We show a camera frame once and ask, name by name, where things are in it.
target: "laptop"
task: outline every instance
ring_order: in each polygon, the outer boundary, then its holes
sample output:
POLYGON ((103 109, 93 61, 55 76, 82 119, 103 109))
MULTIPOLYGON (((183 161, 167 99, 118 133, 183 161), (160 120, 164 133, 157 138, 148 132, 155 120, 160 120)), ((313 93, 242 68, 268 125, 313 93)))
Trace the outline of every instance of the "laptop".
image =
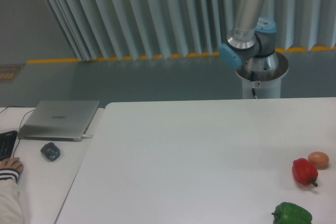
POLYGON ((18 138, 81 141, 99 101, 40 101, 22 126, 18 138))

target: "black keyboard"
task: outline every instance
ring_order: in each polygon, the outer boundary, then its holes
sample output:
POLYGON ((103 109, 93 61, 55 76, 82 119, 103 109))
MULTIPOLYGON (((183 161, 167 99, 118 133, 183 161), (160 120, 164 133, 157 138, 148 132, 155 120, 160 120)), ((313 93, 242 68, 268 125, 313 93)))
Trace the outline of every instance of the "black keyboard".
POLYGON ((0 161, 11 157, 15 145, 17 131, 0 134, 0 161))

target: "egg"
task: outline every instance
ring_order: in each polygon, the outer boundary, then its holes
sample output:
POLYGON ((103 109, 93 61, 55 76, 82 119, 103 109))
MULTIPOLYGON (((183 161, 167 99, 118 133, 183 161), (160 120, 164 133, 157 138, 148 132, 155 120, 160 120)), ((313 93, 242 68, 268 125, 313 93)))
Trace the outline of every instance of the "egg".
POLYGON ((326 169, 329 163, 329 157, 323 152, 312 152, 308 156, 308 160, 316 167, 316 169, 326 169))

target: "robotic arm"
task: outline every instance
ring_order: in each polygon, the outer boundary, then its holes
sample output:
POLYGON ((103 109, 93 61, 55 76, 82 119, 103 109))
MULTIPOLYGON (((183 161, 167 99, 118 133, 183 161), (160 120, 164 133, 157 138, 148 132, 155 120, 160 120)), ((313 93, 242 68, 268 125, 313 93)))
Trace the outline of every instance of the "robotic arm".
MULTIPOLYGON (((219 48, 223 61, 251 83, 246 93, 243 87, 243 98, 256 97, 255 89, 262 82, 281 79, 288 70, 287 59, 275 52, 275 22, 259 17, 263 3, 264 0, 239 1, 234 28, 219 48)), ((262 97, 279 98, 280 87, 269 89, 262 97)))

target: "person's hand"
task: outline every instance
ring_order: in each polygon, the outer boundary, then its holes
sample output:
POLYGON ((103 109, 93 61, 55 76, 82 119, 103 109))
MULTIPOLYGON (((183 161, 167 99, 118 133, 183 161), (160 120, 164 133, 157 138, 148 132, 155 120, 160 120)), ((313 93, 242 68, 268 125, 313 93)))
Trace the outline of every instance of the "person's hand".
POLYGON ((1 161, 0 169, 14 169, 18 173, 21 173, 23 171, 23 164, 19 157, 6 158, 1 161))

